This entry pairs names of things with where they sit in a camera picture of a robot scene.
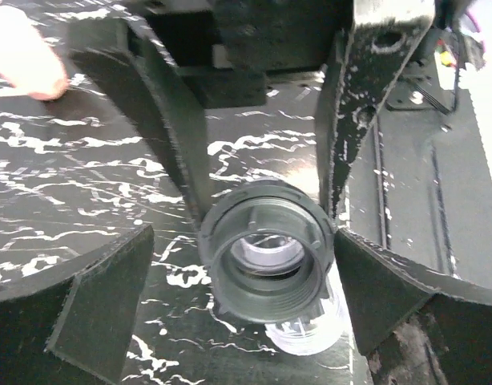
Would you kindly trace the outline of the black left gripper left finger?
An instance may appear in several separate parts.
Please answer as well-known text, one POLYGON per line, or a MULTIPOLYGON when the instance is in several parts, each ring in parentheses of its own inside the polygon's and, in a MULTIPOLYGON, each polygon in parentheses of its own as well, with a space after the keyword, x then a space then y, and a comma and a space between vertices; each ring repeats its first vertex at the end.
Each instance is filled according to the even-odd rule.
POLYGON ((143 226, 0 284, 0 384, 118 384, 154 249, 143 226))

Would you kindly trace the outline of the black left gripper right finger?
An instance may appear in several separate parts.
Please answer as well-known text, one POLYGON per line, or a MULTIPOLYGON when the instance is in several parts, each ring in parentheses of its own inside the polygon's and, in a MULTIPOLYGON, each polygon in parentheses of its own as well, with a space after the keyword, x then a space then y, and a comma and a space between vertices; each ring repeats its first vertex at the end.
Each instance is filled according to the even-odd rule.
POLYGON ((347 229, 334 251, 357 349, 375 384, 492 384, 492 289, 347 229))

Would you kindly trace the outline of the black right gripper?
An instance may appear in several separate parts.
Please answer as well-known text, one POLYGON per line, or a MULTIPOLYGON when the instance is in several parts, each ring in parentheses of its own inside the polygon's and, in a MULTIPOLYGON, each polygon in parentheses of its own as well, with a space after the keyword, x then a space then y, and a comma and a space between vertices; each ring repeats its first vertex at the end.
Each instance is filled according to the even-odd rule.
MULTIPOLYGON (((127 1, 125 6, 148 21, 181 67, 211 64, 216 46, 223 47, 232 67, 267 73, 314 71, 329 55, 314 127, 319 200, 331 218, 367 131, 435 17, 432 1, 127 1)), ((70 22, 67 53, 138 133, 155 141, 152 151, 199 228, 210 208, 207 121, 152 30, 123 18, 70 22)))

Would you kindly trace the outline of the grey threaded adapter fitting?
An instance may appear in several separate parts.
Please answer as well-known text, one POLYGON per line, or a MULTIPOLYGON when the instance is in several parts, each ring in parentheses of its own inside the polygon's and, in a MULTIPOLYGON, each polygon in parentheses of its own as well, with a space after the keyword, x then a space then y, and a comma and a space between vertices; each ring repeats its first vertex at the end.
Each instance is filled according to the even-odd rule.
POLYGON ((205 221, 201 257, 224 312, 289 321, 319 298, 333 263, 333 230, 309 199, 256 197, 205 221))

